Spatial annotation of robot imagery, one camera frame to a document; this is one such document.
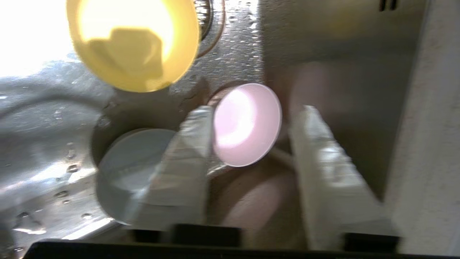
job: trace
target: pink bowl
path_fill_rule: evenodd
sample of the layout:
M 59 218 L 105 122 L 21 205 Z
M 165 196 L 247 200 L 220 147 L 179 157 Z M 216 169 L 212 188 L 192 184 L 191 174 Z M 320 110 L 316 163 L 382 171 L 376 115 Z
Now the pink bowl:
M 255 163 L 268 153 L 281 126 L 276 94 L 258 83 L 234 88 L 219 102 L 214 114 L 214 151 L 230 166 Z

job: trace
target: sink drain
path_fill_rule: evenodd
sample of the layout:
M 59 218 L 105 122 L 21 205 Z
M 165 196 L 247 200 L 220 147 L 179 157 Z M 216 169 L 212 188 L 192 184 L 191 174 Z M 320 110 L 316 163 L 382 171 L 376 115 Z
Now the sink drain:
M 212 7 L 210 0 L 194 0 L 195 11 L 198 16 L 198 23 L 201 29 L 201 39 L 206 37 L 209 28 L 211 27 L 212 20 Z

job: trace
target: kitchen sink basin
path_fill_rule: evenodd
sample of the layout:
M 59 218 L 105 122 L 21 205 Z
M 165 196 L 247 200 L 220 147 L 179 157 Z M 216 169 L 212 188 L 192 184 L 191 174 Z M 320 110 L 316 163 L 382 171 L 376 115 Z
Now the kitchen sink basin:
M 246 247 L 306 249 L 294 166 L 276 152 L 290 153 L 286 129 L 299 105 L 318 107 L 376 194 L 384 191 L 425 2 L 401 0 L 383 12 L 379 4 L 212 0 L 209 18 L 200 11 L 210 26 L 191 69 L 138 94 L 105 84 L 80 61 L 65 1 L 2 2 L 2 256 L 21 257 L 45 238 L 128 241 L 95 196 L 109 145 L 135 129 L 178 130 L 214 93 L 247 82 L 278 94 L 282 134 L 254 165 L 210 164 L 207 221 L 245 229 Z

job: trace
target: yellow bowl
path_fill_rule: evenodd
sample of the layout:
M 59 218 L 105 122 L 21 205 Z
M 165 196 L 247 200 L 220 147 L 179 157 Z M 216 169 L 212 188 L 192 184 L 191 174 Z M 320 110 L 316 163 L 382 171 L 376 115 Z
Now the yellow bowl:
M 186 73 L 198 50 L 192 0 L 68 0 L 67 18 L 83 62 L 125 91 L 169 86 Z

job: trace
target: drain strainer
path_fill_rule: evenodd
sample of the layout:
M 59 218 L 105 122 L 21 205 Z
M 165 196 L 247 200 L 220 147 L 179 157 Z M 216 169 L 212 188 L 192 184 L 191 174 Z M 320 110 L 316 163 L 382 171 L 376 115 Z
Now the drain strainer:
M 201 28 L 201 39 L 204 39 L 211 27 L 212 6 L 210 0 L 194 0 L 198 23 Z

